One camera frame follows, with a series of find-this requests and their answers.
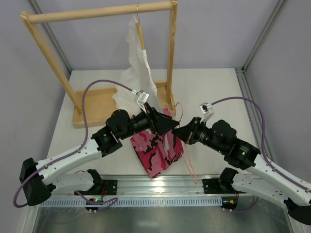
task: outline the white label strip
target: white label strip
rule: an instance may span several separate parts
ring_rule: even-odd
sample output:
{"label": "white label strip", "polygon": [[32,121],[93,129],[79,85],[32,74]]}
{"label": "white label strip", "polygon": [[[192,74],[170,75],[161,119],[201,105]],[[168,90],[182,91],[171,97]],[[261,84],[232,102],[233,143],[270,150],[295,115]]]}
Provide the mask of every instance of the white label strip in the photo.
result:
{"label": "white label strip", "polygon": [[[86,205],[79,198],[50,198],[40,207],[105,207],[104,205]],[[113,207],[178,207],[178,206],[221,206],[221,197],[163,197],[163,198],[118,198]]]}

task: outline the gray wall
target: gray wall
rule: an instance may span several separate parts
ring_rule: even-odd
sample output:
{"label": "gray wall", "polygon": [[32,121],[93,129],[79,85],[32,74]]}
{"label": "gray wall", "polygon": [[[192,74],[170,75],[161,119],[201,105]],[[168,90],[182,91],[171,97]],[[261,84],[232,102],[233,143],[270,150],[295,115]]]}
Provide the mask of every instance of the gray wall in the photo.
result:
{"label": "gray wall", "polygon": [[[58,12],[161,0],[37,0]],[[277,0],[178,0],[175,68],[242,66]],[[139,15],[151,68],[166,68],[169,12]],[[73,69],[128,68],[131,15],[51,23]]]}
{"label": "gray wall", "polygon": [[311,182],[311,1],[290,0],[247,71],[278,164]]}
{"label": "gray wall", "polygon": [[[20,232],[25,210],[13,206],[22,162],[47,155],[64,91],[19,15],[26,0],[0,5],[1,232]],[[18,202],[25,203],[21,193]]]}

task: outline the wooden clothes rack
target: wooden clothes rack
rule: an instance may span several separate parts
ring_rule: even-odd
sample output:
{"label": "wooden clothes rack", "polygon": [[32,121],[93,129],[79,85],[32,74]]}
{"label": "wooden clothes rack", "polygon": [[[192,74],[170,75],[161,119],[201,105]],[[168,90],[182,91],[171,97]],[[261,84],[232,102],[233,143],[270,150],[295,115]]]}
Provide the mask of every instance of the wooden clothes rack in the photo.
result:
{"label": "wooden clothes rack", "polygon": [[[125,6],[104,7],[97,9],[87,9],[78,11],[57,12],[48,14],[32,15],[29,12],[22,12],[21,18],[27,29],[33,36],[35,42],[39,46],[43,55],[50,64],[55,75],[64,87],[66,93],[69,95],[75,108],[73,113],[73,125],[75,128],[83,128],[82,115],[82,94],[84,90],[77,90],[74,92],[70,85],[61,65],[59,64],[55,54],[50,48],[45,36],[39,29],[37,24],[49,23],[67,20],[76,20],[83,18],[95,18],[104,16],[116,16],[126,14],[138,14],[144,12],[155,12],[170,10],[170,40],[169,40],[169,55],[167,80],[162,82],[155,82],[157,86],[157,95],[162,107],[168,107],[173,116],[175,116],[176,109],[172,94],[172,76],[173,76],[173,58],[175,45],[175,27],[177,15],[177,1],[163,1],[153,3],[142,3]],[[116,110],[116,103],[112,99],[112,95],[116,93],[114,86],[91,89],[86,94],[86,116],[89,127],[105,125],[107,118],[109,118],[113,111]]]}

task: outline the reflective metal surface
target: reflective metal surface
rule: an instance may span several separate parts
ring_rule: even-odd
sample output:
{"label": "reflective metal surface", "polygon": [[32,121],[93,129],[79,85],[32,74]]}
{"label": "reflective metal surface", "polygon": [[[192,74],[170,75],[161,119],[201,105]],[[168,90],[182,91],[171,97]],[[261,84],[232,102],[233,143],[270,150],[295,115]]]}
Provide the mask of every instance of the reflective metal surface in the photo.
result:
{"label": "reflective metal surface", "polygon": [[199,175],[195,184],[191,176],[102,176],[105,180],[118,180],[117,196],[119,197],[154,197],[204,195],[202,179],[219,178],[219,175]]}
{"label": "reflective metal surface", "polygon": [[[252,205],[240,196],[237,208]],[[89,214],[84,208],[40,208],[34,233],[292,233],[285,212],[264,200],[249,213],[220,207],[112,208]]]}

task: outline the white table surface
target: white table surface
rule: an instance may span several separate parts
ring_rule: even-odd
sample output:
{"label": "white table surface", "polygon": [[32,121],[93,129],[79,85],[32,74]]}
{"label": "white table surface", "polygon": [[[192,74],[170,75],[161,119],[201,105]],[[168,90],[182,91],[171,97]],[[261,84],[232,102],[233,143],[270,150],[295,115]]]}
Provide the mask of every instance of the white table surface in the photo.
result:
{"label": "white table surface", "polygon": [[[70,83],[74,90],[85,89],[92,81],[111,79],[117,81],[122,70],[74,70]],[[152,69],[154,81],[166,80],[166,69]],[[99,83],[94,86],[109,86],[109,83]],[[185,112],[181,125],[188,124],[193,117],[201,117],[199,105],[203,102],[213,102],[225,97],[242,96],[238,80],[233,68],[217,69],[174,69],[172,90],[175,103],[181,102]],[[85,136],[84,129],[75,129],[72,125],[73,103],[65,95],[58,117],[48,158],[58,155],[82,143]],[[215,115],[207,122],[207,126],[219,119],[227,121],[240,139],[255,145],[254,136],[248,120],[245,105],[242,100],[228,100],[214,106]],[[176,119],[179,119],[180,108],[177,107]],[[89,137],[101,127],[89,129]],[[96,169],[104,175],[145,175],[139,159],[132,148],[129,138],[122,141],[123,147],[102,159],[88,162],[69,173],[78,170]],[[230,167],[224,157],[196,143],[189,146],[192,164],[197,174],[219,175],[225,167]],[[163,175],[188,175],[183,160],[171,165]]]}

